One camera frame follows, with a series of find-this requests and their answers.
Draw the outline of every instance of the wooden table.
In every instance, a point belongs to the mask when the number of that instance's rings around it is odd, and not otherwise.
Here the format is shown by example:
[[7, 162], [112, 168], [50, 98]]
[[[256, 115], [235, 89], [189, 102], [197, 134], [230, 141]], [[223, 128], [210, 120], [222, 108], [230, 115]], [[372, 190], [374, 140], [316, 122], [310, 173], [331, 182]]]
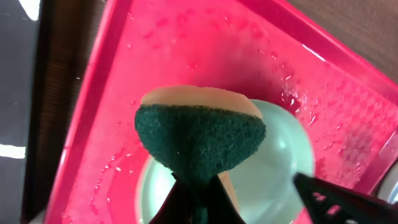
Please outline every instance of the wooden table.
[[[290, 2], [398, 82], [398, 1]], [[36, 94], [33, 102], [31, 138], [37, 141], [30, 149], [37, 153], [36, 166], [29, 171], [35, 182], [28, 194], [28, 217], [35, 216], [47, 204], [104, 5], [102, 0], [44, 1], [43, 8], [54, 12], [52, 15], [46, 12], [42, 24], [49, 30], [49, 37], [40, 41], [39, 49], [42, 68], [36, 84], [43, 92]]]

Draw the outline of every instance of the green sponge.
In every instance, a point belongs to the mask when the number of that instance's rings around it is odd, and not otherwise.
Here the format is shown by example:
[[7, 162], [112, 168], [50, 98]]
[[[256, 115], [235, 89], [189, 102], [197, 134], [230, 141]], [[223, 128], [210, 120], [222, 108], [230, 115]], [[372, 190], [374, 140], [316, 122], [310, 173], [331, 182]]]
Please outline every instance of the green sponge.
[[[141, 105], [135, 127], [149, 153], [194, 193], [253, 155], [266, 136], [261, 118], [208, 106]], [[194, 223], [206, 223], [201, 206]]]

